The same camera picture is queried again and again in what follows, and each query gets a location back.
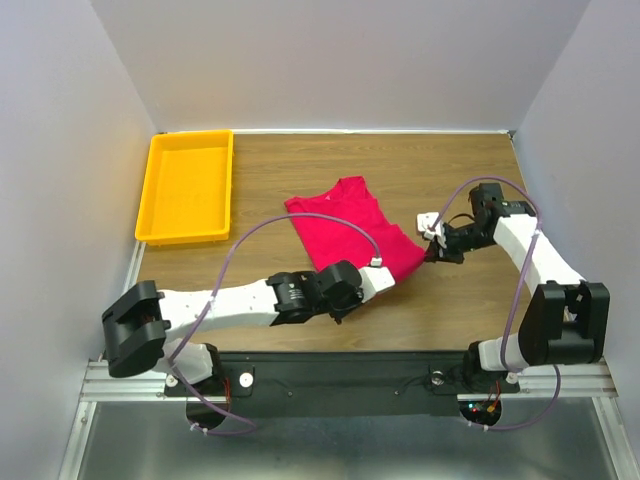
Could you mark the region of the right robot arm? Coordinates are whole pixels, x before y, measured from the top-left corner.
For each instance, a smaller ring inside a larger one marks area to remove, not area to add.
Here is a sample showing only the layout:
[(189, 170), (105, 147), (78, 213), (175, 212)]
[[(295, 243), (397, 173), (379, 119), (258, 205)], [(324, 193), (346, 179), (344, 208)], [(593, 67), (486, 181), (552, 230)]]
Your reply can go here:
[(443, 221), (440, 212), (417, 216), (417, 230), (429, 243), (425, 262), (461, 264), (472, 251), (499, 246), (519, 271), (516, 289), (529, 290), (530, 301), (517, 330), (509, 318), (501, 337), (469, 345), (460, 366), (463, 384), (482, 390), (529, 367), (599, 362), (610, 306), (607, 287), (569, 266), (529, 202), (506, 200), (498, 183), (478, 184), (469, 201), (463, 226)]

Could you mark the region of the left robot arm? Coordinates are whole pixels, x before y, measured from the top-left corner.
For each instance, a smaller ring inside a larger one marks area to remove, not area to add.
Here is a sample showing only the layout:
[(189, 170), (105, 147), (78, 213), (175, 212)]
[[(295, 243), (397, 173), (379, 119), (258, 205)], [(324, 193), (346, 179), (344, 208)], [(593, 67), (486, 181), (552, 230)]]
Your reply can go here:
[(395, 280), (386, 267), (343, 260), (319, 272), (280, 272), (217, 293), (159, 290), (135, 284), (102, 315), (105, 358), (113, 378), (154, 370), (183, 377), (199, 393), (215, 392), (223, 371), (210, 345), (188, 335), (235, 327), (299, 325), (319, 315), (341, 322)]

